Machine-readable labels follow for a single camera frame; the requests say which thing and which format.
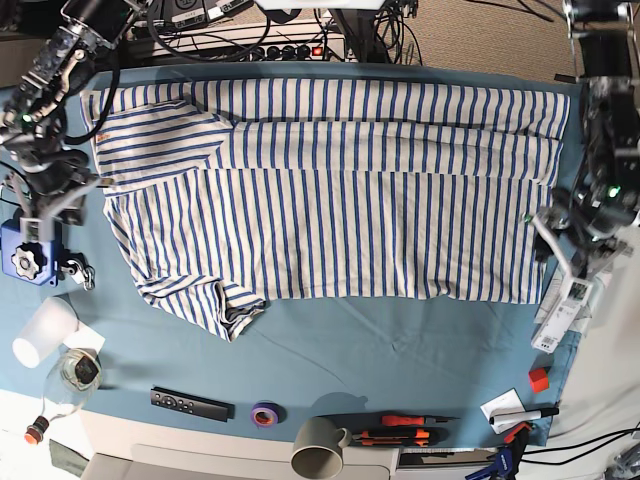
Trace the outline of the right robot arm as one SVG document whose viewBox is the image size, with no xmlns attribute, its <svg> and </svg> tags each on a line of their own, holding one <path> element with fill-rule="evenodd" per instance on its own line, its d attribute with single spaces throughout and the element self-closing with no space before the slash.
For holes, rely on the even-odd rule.
<svg viewBox="0 0 640 480">
<path fill-rule="evenodd" d="M 5 103 L 1 146 L 20 167 L 10 181 L 27 234 L 43 238 L 46 227 L 56 221 L 81 223 L 84 198 L 99 178 L 79 147 L 98 133 L 111 105 L 101 106 L 97 123 L 87 133 L 72 137 L 66 103 L 87 85 L 102 59 L 110 61 L 111 84 L 118 85 L 116 49 L 147 6 L 145 1 L 66 2 L 62 25 Z"/>
</svg>

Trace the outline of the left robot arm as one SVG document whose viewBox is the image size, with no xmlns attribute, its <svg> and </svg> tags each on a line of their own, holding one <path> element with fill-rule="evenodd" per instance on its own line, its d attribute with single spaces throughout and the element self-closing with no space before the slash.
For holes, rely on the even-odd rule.
<svg viewBox="0 0 640 480">
<path fill-rule="evenodd" d="M 570 188 L 530 221 L 536 256 L 589 280 L 624 250 L 615 234 L 639 222 L 639 42 L 636 1 L 562 4 L 581 88 L 582 159 Z"/>
</svg>

